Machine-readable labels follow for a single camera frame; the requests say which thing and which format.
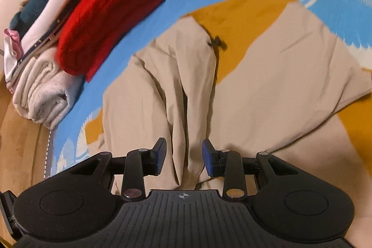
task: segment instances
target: folded towel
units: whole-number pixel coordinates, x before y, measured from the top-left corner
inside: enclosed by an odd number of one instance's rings
[[[62,25],[78,1],[49,0],[21,42],[17,31],[4,31],[4,74],[7,87],[14,86],[31,56],[43,52],[51,41],[58,39]]]
[[[32,121],[54,129],[72,109],[82,83],[82,76],[72,76],[60,70],[49,81],[38,86],[29,100]]]
[[[17,112],[53,129],[75,103],[82,77],[63,72],[55,61],[56,46],[32,56],[13,95]]]
[[[31,119],[29,100],[35,89],[61,70],[55,61],[55,53],[56,47],[52,47],[41,53],[40,56],[32,56],[19,77],[18,84],[14,89],[13,104],[22,117]]]
[[[64,25],[57,61],[71,75],[93,77],[118,40],[163,0],[82,0]]]

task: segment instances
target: beige cloth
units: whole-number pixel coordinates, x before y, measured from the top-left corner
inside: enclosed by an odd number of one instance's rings
[[[114,156],[167,140],[159,177],[146,189],[193,189],[203,164],[216,58],[210,37],[192,17],[174,24],[136,53],[103,97],[105,144]],[[121,179],[117,178],[118,187]]]
[[[104,94],[104,143],[90,152],[123,156],[164,137],[163,171],[145,178],[147,191],[191,189],[203,168],[204,138],[243,156],[273,152],[371,91],[371,76],[343,42],[303,6],[289,3],[216,85],[209,110],[215,55],[208,42],[187,17],[136,53]],[[199,182],[207,179],[204,172]]]

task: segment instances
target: black robotic gripper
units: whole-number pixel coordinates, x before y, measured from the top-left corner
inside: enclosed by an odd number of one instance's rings
[[[349,196],[275,157],[202,146],[208,175],[225,177],[217,190],[152,190],[144,176],[159,175],[166,157],[160,138],[152,150],[126,157],[101,152],[25,190],[0,194],[0,208],[19,247],[125,248],[350,248],[354,217]],[[121,195],[111,194],[123,174]],[[245,175],[257,194],[248,195]]]

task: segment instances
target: pink cloth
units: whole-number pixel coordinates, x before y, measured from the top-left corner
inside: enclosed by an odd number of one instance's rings
[[[19,39],[19,33],[16,30],[5,29],[4,35],[10,37],[12,41],[12,48],[17,54],[17,60],[23,56],[23,50],[21,48],[21,41]]]

